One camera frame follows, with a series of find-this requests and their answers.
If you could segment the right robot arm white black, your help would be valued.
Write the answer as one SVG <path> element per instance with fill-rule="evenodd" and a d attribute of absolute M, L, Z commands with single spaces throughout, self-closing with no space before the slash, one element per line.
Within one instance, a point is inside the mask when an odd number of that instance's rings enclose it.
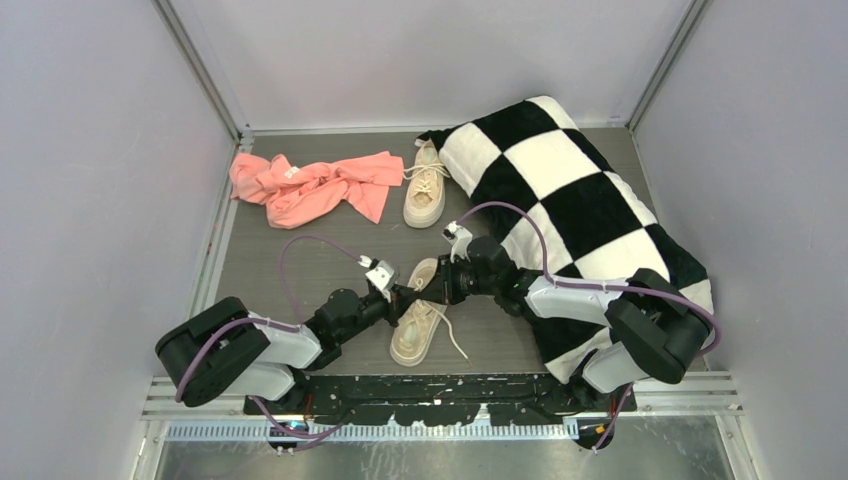
<path fill-rule="evenodd" d="M 440 256 L 434 277 L 416 290 L 441 305 L 490 297 L 526 320 L 546 370 L 571 384 L 572 400 L 589 411 L 637 380 L 679 383 L 718 338 L 710 312 L 653 270 L 607 282 L 552 276 L 517 266 L 491 237 Z"/>

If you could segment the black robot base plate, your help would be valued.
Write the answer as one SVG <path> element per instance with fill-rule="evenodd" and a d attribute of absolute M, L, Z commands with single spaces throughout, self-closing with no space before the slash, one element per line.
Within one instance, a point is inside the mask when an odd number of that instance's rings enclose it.
<path fill-rule="evenodd" d="M 550 374 L 309 375 L 263 405 L 273 415 L 324 425 L 465 426 L 486 413 L 493 426 L 527 426 L 579 414 L 607 419 L 624 392 L 598 393 Z"/>

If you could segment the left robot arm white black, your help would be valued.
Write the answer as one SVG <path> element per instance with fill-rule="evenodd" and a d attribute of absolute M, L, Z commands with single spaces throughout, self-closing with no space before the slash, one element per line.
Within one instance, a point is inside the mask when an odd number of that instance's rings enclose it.
<path fill-rule="evenodd" d="M 418 297 L 398 285 L 387 295 L 338 289 L 294 325 L 261 317 L 230 296 L 166 333 L 154 351 L 177 388 L 177 402 L 187 407 L 234 394 L 267 399 L 293 414 L 305 405 L 305 372 L 338 359 L 346 342 L 378 321 L 397 325 Z"/>

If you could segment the beige sneaker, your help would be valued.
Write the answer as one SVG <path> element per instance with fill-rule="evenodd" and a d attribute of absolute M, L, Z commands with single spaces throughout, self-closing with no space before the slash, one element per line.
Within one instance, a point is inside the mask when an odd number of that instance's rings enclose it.
<path fill-rule="evenodd" d="M 394 329 L 389 353 L 400 366 L 415 367 L 423 362 L 439 325 L 447 327 L 449 339 L 456 351 L 468 362 L 469 356 L 456 340 L 452 322 L 445 315 L 446 305 L 415 300 L 401 316 Z"/>
<path fill-rule="evenodd" d="M 431 140 L 417 142 L 414 164 L 403 173 L 409 182 L 404 199 L 403 217 L 412 228 L 433 226 L 445 207 L 445 183 L 451 177 Z"/>

